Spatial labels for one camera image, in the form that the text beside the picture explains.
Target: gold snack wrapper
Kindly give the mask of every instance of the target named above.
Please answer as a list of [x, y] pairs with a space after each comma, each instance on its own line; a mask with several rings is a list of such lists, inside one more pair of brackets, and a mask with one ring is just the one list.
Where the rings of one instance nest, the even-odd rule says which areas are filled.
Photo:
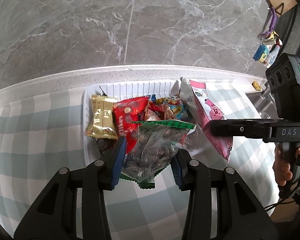
[[118, 100], [111, 97], [92, 95], [92, 124], [87, 127], [87, 135], [95, 138], [118, 139], [112, 118], [112, 108]]

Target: pink cartoon character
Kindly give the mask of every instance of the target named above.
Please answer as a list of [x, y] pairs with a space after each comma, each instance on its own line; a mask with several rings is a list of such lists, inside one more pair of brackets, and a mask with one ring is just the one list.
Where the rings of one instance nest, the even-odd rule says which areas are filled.
[[212, 120], [221, 120], [225, 118], [221, 110], [214, 103], [212, 103], [210, 99], [205, 99], [205, 103], [211, 108], [209, 114]]

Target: white bottle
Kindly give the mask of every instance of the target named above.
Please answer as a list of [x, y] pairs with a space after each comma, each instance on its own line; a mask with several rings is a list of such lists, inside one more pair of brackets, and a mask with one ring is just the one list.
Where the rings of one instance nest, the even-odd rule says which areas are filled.
[[274, 50], [271, 51], [265, 59], [268, 62], [268, 65], [266, 66], [267, 68], [269, 68], [275, 62], [275, 59], [278, 56], [281, 46], [282, 46], [282, 41], [279, 39], [279, 41], [276, 43], [274, 47]]

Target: gray marble wall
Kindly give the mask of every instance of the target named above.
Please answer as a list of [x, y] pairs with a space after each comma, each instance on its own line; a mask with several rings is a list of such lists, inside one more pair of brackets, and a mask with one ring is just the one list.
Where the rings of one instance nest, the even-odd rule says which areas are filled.
[[265, 0], [0, 0], [0, 89], [95, 66], [176, 64], [264, 76]]

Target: human hand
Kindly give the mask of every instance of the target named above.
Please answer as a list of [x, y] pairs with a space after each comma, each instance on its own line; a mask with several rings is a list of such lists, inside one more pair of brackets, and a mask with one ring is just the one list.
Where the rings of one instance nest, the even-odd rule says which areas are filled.
[[[296, 158], [300, 154], [300, 147], [296, 151]], [[290, 171], [290, 163], [281, 158], [279, 147], [275, 148], [275, 159], [273, 164], [275, 182], [279, 186], [284, 186], [288, 180], [292, 179], [292, 172]]]

